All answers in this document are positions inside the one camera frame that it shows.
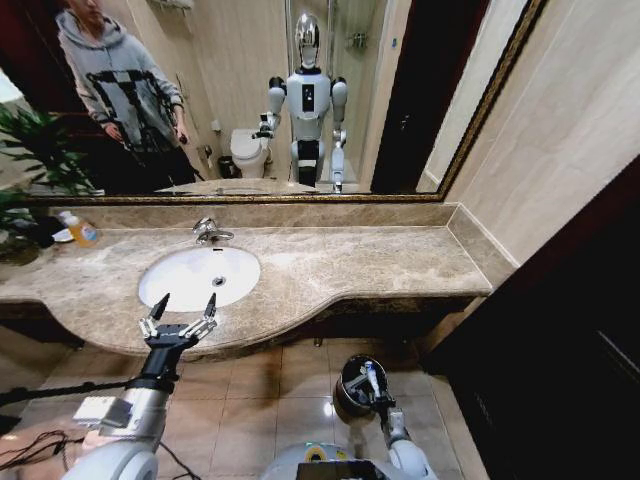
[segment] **faucet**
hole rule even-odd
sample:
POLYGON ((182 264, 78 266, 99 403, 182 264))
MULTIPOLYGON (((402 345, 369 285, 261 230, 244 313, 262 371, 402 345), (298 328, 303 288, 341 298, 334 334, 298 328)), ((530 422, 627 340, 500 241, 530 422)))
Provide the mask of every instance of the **faucet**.
POLYGON ((216 222, 212 218, 201 218, 198 223, 193 226, 193 233, 198 235, 196 243, 204 245, 207 242, 215 242, 216 240, 231 240, 233 233, 220 230, 216 222))

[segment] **vanity counter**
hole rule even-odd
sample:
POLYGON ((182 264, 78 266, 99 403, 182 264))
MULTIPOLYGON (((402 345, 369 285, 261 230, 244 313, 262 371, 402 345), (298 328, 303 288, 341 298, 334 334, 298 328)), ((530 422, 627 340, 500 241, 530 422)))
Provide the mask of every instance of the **vanity counter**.
MULTIPOLYGON (((218 326, 189 354, 225 355, 285 334, 346 298, 487 296, 491 285, 446 227, 233 228, 219 246, 253 253, 260 280, 218 309, 218 326)), ((0 301, 41 301, 78 337, 146 355, 138 282, 165 255, 195 248, 187 229, 102 230, 98 244, 57 245, 0 284, 0 301)), ((163 323, 198 313, 166 312, 163 323)))

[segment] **tiled floor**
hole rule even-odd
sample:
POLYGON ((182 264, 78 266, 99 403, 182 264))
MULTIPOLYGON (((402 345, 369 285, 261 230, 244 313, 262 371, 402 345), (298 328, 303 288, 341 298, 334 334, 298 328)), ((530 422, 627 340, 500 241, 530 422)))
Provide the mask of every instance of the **tiled floor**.
MULTIPOLYGON (((303 441, 337 443, 358 457, 386 460, 378 421, 345 423, 333 407, 333 385, 345 361, 356 353, 372 354, 383 364, 409 431, 441 480, 487 478, 448 385, 423 373, 415 349, 404 344, 331 339, 317 348, 304 340, 237 360, 184 362, 163 440, 209 480, 258 478, 280 450, 303 441), (448 432, 449 425, 453 432, 448 432)), ((139 359, 85 349, 58 365, 46 385, 118 381, 136 373, 140 364, 139 359)), ((33 401, 20 425, 0 440, 0 452, 52 429, 82 436, 84 431, 71 422, 79 401, 33 401)), ((76 450, 70 449, 70 462, 76 450)), ((158 457, 162 478, 183 473, 164 450, 158 457)), ((63 472, 58 456, 24 467, 19 478, 58 479, 63 472)))

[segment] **soap bottle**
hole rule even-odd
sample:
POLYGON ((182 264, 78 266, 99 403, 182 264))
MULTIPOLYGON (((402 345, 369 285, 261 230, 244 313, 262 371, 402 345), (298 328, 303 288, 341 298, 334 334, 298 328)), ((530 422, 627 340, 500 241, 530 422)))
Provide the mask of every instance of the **soap bottle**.
POLYGON ((81 247, 92 247, 98 241, 98 231, 86 220, 76 217, 71 212, 61 212, 60 218, 65 223, 73 239, 81 247))

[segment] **gold mirror frame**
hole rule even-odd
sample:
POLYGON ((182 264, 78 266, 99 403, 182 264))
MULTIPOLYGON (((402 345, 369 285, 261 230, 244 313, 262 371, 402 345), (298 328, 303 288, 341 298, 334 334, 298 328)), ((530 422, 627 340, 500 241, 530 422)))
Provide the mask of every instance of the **gold mirror frame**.
POLYGON ((524 45, 533 31, 547 0, 529 0, 522 10, 500 60, 482 94, 471 121, 465 130, 458 148, 445 175, 434 193, 409 194, 289 194, 289 195, 127 195, 127 196, 43 196, 29 197, 20 202, 24 206, 111 206, 111 205, 198 205, 198 204, 238 204, 238 203, 425 203, 442 202, 451 189, 466 158, 482 130, 493 106, 504 88, 524 45))

